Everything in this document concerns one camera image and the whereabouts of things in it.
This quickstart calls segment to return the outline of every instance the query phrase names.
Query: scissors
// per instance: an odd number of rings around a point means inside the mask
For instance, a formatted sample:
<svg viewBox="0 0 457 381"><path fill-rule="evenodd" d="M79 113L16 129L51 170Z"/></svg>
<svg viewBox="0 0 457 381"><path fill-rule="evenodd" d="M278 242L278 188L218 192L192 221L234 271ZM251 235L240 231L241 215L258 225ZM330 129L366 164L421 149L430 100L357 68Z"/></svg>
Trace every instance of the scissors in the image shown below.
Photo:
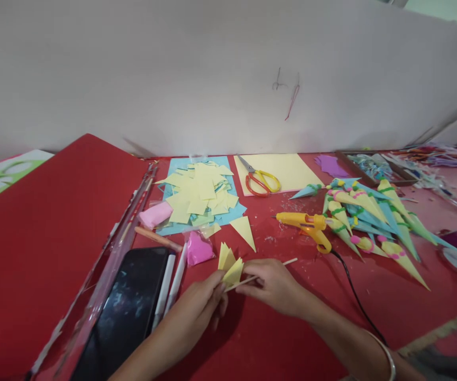
<svg viewBox="0 0 457 381"><path fill-rule="evenodd" d="M253 168L251 165L248 164L246 160L244 160L241 156L237 156L241 163L245 166L246 170L248 171L248 175L246 176L246 188L250 191L251 194L257 196L257 197L268 197L271 193L276 193L279 192L281 189L281 183L280 181L274 177L272 174L269 174L264 171L256 170ZM264 176L267 176L271 179L273 179L276 182L276 188L271 188L270 185L267 183L266 179ZM258 193L255 192L251 187L250 187L250 179L259 184L265 191L265 193Z"/></svg>

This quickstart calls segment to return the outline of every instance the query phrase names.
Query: white marker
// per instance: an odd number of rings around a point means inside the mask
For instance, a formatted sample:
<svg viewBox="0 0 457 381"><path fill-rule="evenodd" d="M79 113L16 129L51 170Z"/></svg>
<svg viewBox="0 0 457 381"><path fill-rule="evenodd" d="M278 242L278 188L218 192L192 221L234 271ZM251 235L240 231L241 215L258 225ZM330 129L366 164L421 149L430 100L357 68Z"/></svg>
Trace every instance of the white marker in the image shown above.
<svg viewBox="0 0 457 381"><path fill-rule="evenodd" d="M163 274L163 282L161 284L160 295L158 295L158 302L156 304L156 310L154 312L153 327L151 332L155 330L163 317L165 311L165 302L167 300L167 294L169 292L170 280L172 279L172 271L174 270L174 263L176 262L176 255L171 254L167 260L167 266L165 267L165 274Z"/></svg>
<svg viewBox="0 0 457 381"><path fill-rule="evenodd" d="M177 293L179 292L179 285L181 284L182 275L185 272L186 266L186 243L182 248L181 258L177 264L176 274L174 275L174 281L172 282L172 287L170 288L169 298L167 299L167 306L165 307L165 313L163 316L167 315L167 312L170 311L174 303L176 302Z"/></svg>

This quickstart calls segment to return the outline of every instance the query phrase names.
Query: glue gun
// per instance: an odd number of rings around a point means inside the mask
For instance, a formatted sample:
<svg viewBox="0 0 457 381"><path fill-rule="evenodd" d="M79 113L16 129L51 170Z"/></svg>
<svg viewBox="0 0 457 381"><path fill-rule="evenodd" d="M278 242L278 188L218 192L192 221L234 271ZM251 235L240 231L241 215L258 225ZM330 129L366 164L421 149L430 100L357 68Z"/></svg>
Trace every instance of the glue gun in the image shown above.
<svg viewBox="0 0 457 381"><path fill-rule="evenodd" d="M278 213L273 217L281 223L300 228L312 237L317 243L317 250L322 254L331 252L331 243L323 233L323 230L327 226L325 216L321 214L310 216L306 213Z"/></svg>

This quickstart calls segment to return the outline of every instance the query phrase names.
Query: power cord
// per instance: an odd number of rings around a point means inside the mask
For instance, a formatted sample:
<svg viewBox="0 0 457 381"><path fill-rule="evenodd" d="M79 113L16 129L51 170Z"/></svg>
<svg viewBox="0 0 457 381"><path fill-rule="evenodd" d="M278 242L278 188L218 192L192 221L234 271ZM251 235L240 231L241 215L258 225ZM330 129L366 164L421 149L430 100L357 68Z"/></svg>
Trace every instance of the power cord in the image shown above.
<svg viewBox="0 0 457 381"><path fill-rule="evenodd" d="M357 300L357 304L359 304L359 308L361 309L362 313L364 314L364 317L366 318L366 320L368 320L368 322L370 323L370 325L373 327L373 329L375 330L375 332L378 334L378 336L380 336L380 338L382 339L382 342L385 344L386 347L388 347L387 345L387 341L386 341L386 338L383 336L383 334L378 330L378 328L375 326L375 324L373 324L373 322L371 321L371 319L368 317L368 314L366 313L366 311L364 310L364 308L362 307L362 304L359 300L359 297L357 296L357 293L355 292L355 288L354 288L354 285L352 284L352 279L350 278L350 273L349 273L349 269L348 267L346 266L345 264L345 261L343 260L343 258L341 258L341 256L336 252L336 250L331 250L331 253L334 254L334 256L339 259L341 261L341 263L343 264L343 267L345 268L345 272L346 272L346 277L349 279L349 283L350 283L350 287L352 288L352 292L354 293L354 296L355 296L355 300Z"/></svg>

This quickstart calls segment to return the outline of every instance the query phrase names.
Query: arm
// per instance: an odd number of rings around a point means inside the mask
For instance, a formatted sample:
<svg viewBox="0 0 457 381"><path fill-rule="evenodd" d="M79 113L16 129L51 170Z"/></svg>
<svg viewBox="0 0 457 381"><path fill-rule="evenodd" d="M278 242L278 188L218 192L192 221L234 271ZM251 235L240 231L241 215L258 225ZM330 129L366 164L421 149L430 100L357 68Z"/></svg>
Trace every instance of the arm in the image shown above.
<svg viewBox="0 0 457 381"><path fill-rule="evenodd" d="M254 284L239 286L237 293L254 297L282 314L308 322L355 378L361 381L389 379L389 361L380 344L301 287L281 262L273 259L249 261L243 272L259 278ZM396 366L397 379L425 380L397 353L389 352Z"/></svg>
<svg viewBox="0 0 457 381"><path fill-rule="evenodd" d="M224 271L216 271L205 281L192 284L110 381L152 380L192 350L211 317L216 329L228 303L225 285L220 284L224 275Z"/></svg>

